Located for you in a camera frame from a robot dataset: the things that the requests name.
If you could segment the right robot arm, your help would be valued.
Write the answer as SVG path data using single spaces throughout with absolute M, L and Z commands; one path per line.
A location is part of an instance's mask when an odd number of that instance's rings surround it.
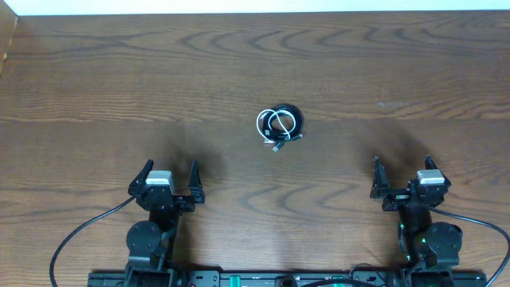
M 410 266 L 400 272 L 401 286 L 453 286 L 451 269 L 459 264 L 462 230 L 434 222 L 431 209 L 445 200 L 451 182 L 431 156 L 405 188 L 393 188 L 379 157 L 375 158 L 370 197 L 382 200 L 384 211 L 399 214 L 398 244 Z

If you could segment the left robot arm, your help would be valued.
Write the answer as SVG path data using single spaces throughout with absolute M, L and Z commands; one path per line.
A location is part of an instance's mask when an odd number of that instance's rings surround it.
M 155 171 L 149 159 L 131 181 L 128 194 L 149 213 L 127 232 L 129 249 L 123 286 L 184 287 L 190 284 L 189 272 L 173 262 L 179 219 L 205 202 L 205 193 L 198 173 L 198 162 L 190 169 L 188 195 L 174 193 L 170 171 Z

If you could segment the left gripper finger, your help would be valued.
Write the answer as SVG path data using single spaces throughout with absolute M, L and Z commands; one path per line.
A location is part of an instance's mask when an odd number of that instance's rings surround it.
M 129 184 L 128 189 L 129 190 L 138 190 L 142 186 L 146 184 L 146 178 L 148 177 L 149 173 L 152 171 L 154 165 L 154 161 L 152 159 L 149 159 L 140 173 L 131 181 Z
M 202 183 L 198 173 L 198 161 L 194 160 L 191 165 L 190 182 L 188 188 L 192 196 L 203 196 Z

